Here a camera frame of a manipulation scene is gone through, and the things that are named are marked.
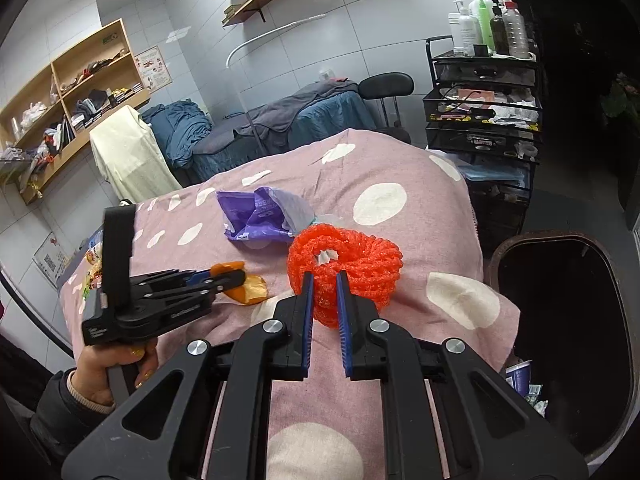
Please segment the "orange peel piece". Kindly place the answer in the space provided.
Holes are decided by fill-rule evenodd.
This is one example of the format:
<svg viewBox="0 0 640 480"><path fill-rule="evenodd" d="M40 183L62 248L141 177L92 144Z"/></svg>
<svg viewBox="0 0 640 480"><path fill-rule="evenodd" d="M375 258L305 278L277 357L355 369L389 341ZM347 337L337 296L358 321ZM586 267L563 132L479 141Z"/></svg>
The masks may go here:
<svg viewBox="0 0 640 480"><path fill-rule="evenodd" d="M211 278L239 273L239 278L231 278L231 283L222 286L221 292L243 306L259 304L269 297L266 281L258 274L245 271L244 261L216 263L209 269Z"/></svg>

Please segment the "purple plastic bag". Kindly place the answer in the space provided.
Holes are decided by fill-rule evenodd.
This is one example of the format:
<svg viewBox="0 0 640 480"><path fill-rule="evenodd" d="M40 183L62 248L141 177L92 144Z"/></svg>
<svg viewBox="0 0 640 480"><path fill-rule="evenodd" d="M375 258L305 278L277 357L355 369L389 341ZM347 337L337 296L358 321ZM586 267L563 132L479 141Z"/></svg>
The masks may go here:
<svg viewBox="0 0 640 480"><path fill-rule="evenodd" d="M216 199L224 216L224 235L235 243L291 244L316 220L306 200L280 188L218 191Z"/></svg>

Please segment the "blue paper cup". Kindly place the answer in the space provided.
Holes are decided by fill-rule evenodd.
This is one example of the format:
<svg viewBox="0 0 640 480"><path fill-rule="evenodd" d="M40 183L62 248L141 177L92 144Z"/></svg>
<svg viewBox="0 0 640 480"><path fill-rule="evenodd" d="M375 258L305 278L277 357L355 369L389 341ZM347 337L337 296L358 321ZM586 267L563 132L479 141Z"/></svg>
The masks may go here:
<svg viewBox="0 0 640 480"><path fill-rule="evenodd" d="M504 370L506 382L523 398L529 395L531 360L511 365Z"/></svg>

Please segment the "brown trash bin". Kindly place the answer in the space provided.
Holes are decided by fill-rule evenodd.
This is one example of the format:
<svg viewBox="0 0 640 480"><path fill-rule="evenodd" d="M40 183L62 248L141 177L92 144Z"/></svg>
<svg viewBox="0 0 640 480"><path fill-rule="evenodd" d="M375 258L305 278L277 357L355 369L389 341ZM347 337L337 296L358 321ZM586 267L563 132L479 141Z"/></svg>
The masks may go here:
<svg viewBox="0 0 640 480"><path fill-rule="evenodd" d="M486 278L520 310L513 353L542 388L544 417L587 462L600 460L624 435L637 385L608 253L582 233L526 233L495 250Z"/></svg>

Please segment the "pink polka dot bedspread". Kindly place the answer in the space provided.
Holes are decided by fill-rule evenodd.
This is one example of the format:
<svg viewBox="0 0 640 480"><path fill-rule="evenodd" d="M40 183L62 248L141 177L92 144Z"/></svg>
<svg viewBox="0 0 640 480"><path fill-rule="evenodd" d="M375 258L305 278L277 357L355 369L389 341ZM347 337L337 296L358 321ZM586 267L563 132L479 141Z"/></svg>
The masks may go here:
<svg viewBox="0 0 640 480"><path fill-rule="evenodd" d="M291 244L235 243L216 193L270 186L316 214ZM66 479L506 479L466 372L500 376L518 308L483 281L468 188L447 159L347 130L136 208L130 274L244 261L269 297L216 296L154 337L163 364L66 458ZM345 376L336 276L352 293ZM314 276L308 376L304 273Z"/></svg>

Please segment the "cream cloth on chair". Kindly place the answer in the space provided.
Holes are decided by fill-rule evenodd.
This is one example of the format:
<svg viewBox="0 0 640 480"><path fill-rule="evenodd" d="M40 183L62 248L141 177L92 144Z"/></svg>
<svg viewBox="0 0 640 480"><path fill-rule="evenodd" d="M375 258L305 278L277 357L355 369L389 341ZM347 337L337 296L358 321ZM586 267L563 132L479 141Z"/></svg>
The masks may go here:
<svg viewBox="0 0 640 480"><path fill-rule="evenodd" d="M89 132L94 162L120 200L141 203L180 190L151 126L125 105Z"/></svg>

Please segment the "blue crumpled blanket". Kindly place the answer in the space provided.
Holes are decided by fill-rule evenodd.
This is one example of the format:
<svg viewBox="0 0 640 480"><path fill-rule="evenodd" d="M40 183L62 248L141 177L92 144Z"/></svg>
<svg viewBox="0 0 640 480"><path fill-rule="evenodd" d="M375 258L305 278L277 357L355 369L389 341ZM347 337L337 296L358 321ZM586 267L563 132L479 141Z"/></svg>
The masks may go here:
<svg viewBox="0 0 640 480"><path fill-rule="evenodd" d="M152 128L170 169L188 168L194 146L213 129L209 118L191 100L155 105L142 114L142 119Z"/></svg>

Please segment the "massage bed grey blue covers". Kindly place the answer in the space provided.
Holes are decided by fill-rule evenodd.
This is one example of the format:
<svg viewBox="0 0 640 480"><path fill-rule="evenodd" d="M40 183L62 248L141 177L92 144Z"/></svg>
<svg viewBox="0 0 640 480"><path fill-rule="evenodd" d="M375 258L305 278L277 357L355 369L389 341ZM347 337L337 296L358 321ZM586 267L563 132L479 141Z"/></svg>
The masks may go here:
<svg viewBox="0 0 640 480"><path fill-rule="evenodd" d="M356 82L313 82L290 96L207 129L192 148L186 178L191 183L204 182L246 162L284 154L346 129L375 128Z"/></svg>

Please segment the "wooden cubby shelf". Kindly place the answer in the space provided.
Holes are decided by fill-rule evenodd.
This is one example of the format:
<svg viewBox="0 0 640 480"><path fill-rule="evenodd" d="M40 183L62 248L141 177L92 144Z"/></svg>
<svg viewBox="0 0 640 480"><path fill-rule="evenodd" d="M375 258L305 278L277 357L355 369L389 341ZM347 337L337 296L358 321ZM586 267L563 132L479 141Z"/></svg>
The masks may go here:
<svg viewBox="0 0 640 480"><path fill-rule="evenodd" d="M116 110L142 107L151 92L142 81L124 22L108 23L40 70L1 110L1 181L26 204L88 145L89 131Z"/></svg>

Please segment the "white pump bottle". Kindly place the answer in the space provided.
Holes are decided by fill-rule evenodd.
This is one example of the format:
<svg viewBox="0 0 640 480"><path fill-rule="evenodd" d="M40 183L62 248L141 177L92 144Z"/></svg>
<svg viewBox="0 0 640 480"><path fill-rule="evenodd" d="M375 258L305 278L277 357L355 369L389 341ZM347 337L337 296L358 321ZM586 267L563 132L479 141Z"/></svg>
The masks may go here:
<svg viewBox="0 0 640 480"><path fill-rule="evenodd" d="M474 56L475 47L483 44L480 22L469 10L462 6L458 18L462 48L466 55Z"/></svg>

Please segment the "green pump bottle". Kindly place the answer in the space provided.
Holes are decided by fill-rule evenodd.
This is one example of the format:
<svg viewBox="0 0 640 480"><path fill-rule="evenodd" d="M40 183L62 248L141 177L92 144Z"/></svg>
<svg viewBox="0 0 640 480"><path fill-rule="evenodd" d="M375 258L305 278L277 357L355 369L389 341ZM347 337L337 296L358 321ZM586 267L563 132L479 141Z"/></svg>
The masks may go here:
<svg viewBox="0 0 640 480"><path fill-rule="evenodd" d="M492 36L491 13L484 0L478 0L475 16L478 24L480 24L480 36L482 36L483 44L486 44L490 53L495 53L496 47L494 36Z"/></svg>

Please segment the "dark brown bottle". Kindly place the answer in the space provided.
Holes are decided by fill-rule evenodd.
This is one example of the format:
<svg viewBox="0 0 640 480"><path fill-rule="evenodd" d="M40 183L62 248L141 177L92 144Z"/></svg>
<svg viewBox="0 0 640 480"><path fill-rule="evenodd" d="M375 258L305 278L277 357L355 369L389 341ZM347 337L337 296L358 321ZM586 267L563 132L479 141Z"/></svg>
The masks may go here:
<svg viewBox="0 0 640 480"><path fill-rule="evenodd" d="M492 38L494 38L495 52L500 55L509 55L510 47L508 35L506 34L506 24L504 24L502 12L498 4L495 4L492 8L490 28Z"/></svg>

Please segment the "clear bottle red cap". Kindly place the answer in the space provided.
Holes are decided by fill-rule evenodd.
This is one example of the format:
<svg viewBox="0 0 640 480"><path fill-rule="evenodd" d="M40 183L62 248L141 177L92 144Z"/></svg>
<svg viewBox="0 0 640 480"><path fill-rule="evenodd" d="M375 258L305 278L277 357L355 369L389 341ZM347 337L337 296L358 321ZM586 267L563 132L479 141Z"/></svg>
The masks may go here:
<svg viewBox="0 0 640 480"><path fill-rule="evenodd" d="M508 38L510 55L514 58L529 58L528 39L524 18L512 0L504 2L503 13L506 38Z"/></svg>

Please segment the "potted plant pink flowers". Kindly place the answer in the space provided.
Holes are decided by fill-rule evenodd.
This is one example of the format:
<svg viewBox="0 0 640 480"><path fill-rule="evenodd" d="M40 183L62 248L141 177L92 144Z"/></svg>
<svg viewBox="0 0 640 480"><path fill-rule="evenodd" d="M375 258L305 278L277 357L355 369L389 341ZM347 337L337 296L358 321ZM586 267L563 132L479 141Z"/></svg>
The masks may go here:
<svg viewBox="0 0 640 480"><path fill-rule="evenodd" d="M602 101L602 110L607 118L625 115L639 121L639 90L624 73L616 75L608 96Z"/></svg>

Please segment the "wall poster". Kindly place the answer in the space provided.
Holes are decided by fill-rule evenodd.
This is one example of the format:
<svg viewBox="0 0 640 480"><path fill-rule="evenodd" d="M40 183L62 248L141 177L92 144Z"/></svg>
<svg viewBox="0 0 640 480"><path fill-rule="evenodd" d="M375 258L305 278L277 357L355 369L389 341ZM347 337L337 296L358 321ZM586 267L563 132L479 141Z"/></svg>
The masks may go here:
<svg viewBox="0 0 640 480"><path fill-rule="evenodd" d="M172 83L162 52L157 46L150 47L134 55L143 87L153 93Z"/></svg>

